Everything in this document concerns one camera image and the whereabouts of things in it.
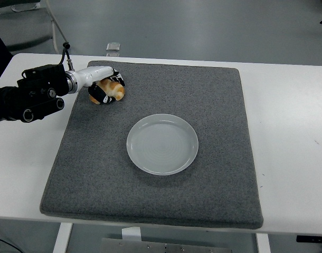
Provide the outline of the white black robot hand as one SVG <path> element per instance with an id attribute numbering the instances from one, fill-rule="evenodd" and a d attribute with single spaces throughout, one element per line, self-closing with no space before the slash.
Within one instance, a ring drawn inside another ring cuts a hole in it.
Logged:
<path id="1" fill-rule="evenodd" d="M 92 66 L 73 73 L 73 92 L 86 87 L 94 104 L 109 104 L 125 96 L 125 83 L 121 74 L 110 66 Z"/>

